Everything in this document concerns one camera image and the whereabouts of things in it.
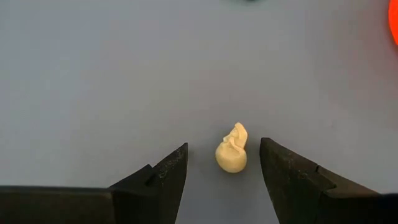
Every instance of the small cream object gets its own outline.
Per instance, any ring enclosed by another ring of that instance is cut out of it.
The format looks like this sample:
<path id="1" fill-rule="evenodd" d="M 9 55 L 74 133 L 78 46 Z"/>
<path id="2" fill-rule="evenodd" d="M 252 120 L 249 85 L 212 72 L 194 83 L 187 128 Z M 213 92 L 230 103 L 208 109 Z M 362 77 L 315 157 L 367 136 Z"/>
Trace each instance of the small cream object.
<path id="1" fill-rule="evenodd" d="M 216 160 L 223 170 L 237 173 L 244 169 L 248 157 L 244 146 L 248 140 L 248 132 L 241 123 L 236 123 L 229 135 L 217 147 Z"/>

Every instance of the red glowing object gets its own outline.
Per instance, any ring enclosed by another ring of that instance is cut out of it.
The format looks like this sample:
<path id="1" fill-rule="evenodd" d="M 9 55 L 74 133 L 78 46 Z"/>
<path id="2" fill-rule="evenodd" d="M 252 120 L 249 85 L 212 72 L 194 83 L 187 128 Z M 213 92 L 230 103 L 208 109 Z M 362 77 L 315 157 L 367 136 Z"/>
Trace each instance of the red glowing object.
<path id="1" fill-rule="evenodd" d="M 388 20 L 392 36 L 398 45 L 398 0 L 391 0 L 390 8 L 388 10 Z"/>

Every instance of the folded clay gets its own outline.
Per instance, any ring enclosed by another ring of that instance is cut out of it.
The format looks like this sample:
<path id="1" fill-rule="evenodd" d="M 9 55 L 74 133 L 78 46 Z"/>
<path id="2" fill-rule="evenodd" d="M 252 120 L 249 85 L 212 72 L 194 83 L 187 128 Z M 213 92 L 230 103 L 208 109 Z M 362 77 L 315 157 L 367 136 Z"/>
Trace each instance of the folded clay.
<path id="1" fill-rule="evenodd" d="M 223 170 L 237 173 L 244 169 L 247 163 L 247 155 L 244 150 L 248 132 L 241 123 L 236 123 L 229 135 L 223 138 L 223 142 L 217 147 L 216 160 Z"/>

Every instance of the dark object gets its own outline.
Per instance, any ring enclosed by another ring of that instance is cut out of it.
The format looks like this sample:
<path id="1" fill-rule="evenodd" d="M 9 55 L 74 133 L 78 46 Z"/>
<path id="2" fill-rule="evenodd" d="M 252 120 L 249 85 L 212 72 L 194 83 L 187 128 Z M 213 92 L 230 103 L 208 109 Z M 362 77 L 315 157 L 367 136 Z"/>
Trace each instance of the dark object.
<path id="1" fill-rule="evenodd" d="M 107 189 L 0 187 L 0 223 L 175 223 L 188 144 Z"/>
<path id="2" fill-rule="evenodd" d="M 280 224 L 398 223 L 398 196 L 381 195 L 261 139 L 262 174 Z"/>

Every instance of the orange object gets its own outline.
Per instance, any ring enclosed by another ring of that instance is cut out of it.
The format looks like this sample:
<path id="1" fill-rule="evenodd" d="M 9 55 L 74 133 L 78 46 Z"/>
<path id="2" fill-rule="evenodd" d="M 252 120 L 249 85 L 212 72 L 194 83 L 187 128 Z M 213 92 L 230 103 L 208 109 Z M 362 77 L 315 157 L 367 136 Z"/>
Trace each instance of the orange object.
<path id="1" fill-rule="evenodd" d="M 391 0 L 390 8 L 388 10 L 388 20 L 392 36 L 398 45 L 398 0 Z"/>

